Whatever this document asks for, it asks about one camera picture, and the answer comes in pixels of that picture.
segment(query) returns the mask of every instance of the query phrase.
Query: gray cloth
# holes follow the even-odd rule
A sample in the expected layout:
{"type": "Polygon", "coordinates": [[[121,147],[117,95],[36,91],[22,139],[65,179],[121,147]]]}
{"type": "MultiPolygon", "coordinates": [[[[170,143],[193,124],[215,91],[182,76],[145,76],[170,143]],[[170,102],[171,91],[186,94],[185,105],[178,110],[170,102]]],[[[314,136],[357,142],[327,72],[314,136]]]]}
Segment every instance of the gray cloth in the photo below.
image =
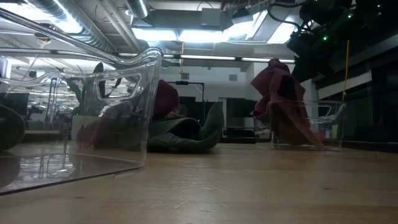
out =
{"type": "Polygon", "coordinates": [[[154,122],[149,128],[148,146],[203,152],[216,146],[224,128],[223,105],[214,103],[203,127],[192,118],[154,122]]]}

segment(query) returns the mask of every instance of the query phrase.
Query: ductwork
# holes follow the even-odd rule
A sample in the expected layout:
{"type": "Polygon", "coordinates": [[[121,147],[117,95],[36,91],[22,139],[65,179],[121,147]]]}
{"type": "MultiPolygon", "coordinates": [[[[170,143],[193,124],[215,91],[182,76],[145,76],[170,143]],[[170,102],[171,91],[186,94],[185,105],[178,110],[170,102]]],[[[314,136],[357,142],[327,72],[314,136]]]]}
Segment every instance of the ductwork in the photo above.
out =
{"type": "Polygon", "coordinates": [[[81,26],[81,36],[74,38],[106,52],[115,52],[116,48],[93,24],[91,19],[71,0],[24,0],[42,12],[60,22],[77,23],[81,26]]]}
{"type": "Polygon", "coordinates": [[[143,19],[149,14],[150,9],[147,0],[126,0],[126,4],[135,18],[143,19]]]}

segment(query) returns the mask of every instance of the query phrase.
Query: black machine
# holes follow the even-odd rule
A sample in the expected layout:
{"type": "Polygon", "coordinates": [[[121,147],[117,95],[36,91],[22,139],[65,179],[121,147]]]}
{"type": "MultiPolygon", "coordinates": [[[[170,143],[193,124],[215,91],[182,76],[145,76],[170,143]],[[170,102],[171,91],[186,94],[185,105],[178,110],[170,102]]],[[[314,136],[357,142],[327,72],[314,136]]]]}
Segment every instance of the black machine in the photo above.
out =
{"type": "Polygon", "coordinates": [[[353,50],[364,49],[394,34],[398,28],[394,12],[397,6],[395,0],[306,0],[297,4],[272,3],[268,14],[276,21],[297,27],[287,47],[296,54],[292,75],[302,82],[319,74],[332,76],[335,71],[330,59],[346,49],[348,40],[355,43],[353,50]],[[272,15],[273,7],[299,6],[301,25],[272,15]]]}

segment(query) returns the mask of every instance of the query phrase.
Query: ceiling pipe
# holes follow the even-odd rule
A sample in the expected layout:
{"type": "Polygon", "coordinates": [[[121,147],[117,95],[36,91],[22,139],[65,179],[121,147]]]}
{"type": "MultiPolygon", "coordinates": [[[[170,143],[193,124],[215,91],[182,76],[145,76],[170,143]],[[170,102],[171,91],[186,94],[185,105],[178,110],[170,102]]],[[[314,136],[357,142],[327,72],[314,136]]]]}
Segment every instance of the ceiling pipe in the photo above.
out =
{"type": "Polygon", "coordinates": [[[138,51],[143,50],[141,44],[139,43],[137,37],[134,35],[134,33],[132,32],[131,27],[126,25],[126,21],[120,16],[119,12],[116,10],[116,8],[114,7],[113,4],[111,4],[111,2],[109,0],[102,0],[105,3],[105,6],[107,7],[107,9],[109,9],[109,11],[113,14],[113,16],[116,18],[116,20],[119,22],[118,25],[120,25],[124,31],[126,32],[126,34],[129,36],[129,38],[131,39],[131,41],[134,43],[136,49],[138,51]]]}
{"type": "Polygon", "coordinates": [[[116,48],[94,25],[93,21],[71,0],[24,0],[42,12],[53,16],[58,21],[74,22],[81,27],[82,36],[75,38],[106,52],[115,52],[116,48]]]}
{"type": "Polygon", "coordinates": [[[149,14],[149,4],[147,0],[126,0],[127,8],[131,15],[138,19],[143,19],[149,14]]]}
{"type": "Polygon", "coordinates": [[[106,10],[105,6],[102,4],[101,0],[95,0],[95,3],[97,3],[97,6],[99,7],[99,9],[101,9],[105,13],[105,16],[109,19],[109,21],[112,23],[114,28],[119,32],[119,34],[124,39],[124,41],[126,41],[128,46],[131,47],[132,49],[135,49],[136,48],[135,43],[124,33],[122,28],[120,28],[119,24],[116,23],[116,21],[113,19],[112,15],[108,12],[108,10],[106,10]]]}

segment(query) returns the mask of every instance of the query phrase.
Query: desk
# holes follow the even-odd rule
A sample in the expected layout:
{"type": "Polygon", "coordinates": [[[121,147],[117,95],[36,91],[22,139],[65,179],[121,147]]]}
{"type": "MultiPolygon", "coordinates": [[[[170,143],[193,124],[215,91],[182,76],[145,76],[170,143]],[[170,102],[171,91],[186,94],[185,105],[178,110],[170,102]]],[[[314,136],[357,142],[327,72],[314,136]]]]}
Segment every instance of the desk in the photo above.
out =
{"type": "Polygon", "coordinates": [[[0,223],[397,223],[398,155],[219,144],[0,197],[0,223]]]}

